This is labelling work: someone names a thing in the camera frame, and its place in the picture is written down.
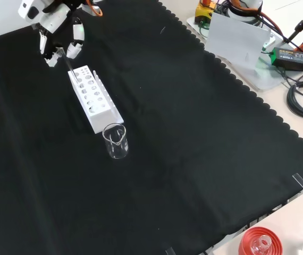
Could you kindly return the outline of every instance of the power adapter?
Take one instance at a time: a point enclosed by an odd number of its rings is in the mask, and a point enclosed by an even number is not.
[[[287,71],[303,71],[303,52],[275,47],[270,53],[271,63]]]

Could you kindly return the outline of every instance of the black cloth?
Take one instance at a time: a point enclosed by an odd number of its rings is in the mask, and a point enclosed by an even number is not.
[[[198,254],[300,191],[303,139],[173,14],[100,7],[75,13],[86,39],[71,62],[99,74],[129,154],[109,158],[37,31],[0,36],[0,254]]]

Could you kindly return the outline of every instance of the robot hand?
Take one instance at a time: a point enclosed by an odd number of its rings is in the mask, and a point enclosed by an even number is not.
[[[56,53],[57,46],[54,38],[60,32],[58,29],[62,24],[66,23],[80,5],[85,1],[90,4],[90,0],[23,0],[18,10],[19,15],[32,22],[36,17],[39,19],[37,28],[40,34],[40,53],[44,57],[46,63],[53,67],[56,65],[60,54]],[[92,4],[82,6],[82,9],[88,13],[102,16],[102,11],[98,6]],[[84,27],[80,19],[72,19],[73,26],[73,42],[68,46],[67,57],[74,59],[82,50],[85,34]]]

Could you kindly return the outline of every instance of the white paper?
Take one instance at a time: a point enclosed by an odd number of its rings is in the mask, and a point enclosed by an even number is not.
[[[270,31],[213,13],[205,50],[253,69]]]

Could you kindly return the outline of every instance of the red bottle cap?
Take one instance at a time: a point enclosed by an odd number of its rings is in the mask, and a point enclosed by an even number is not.
[[[268,252],[268,255],[283,254],[283,245],[276,234],[264,227],[253,227],[247,230],[243,235],[239,245],[239,255],[253,255],[251,244],[255,239],[260,238],[262,235],[268,235],[272,240],[271,250]]]

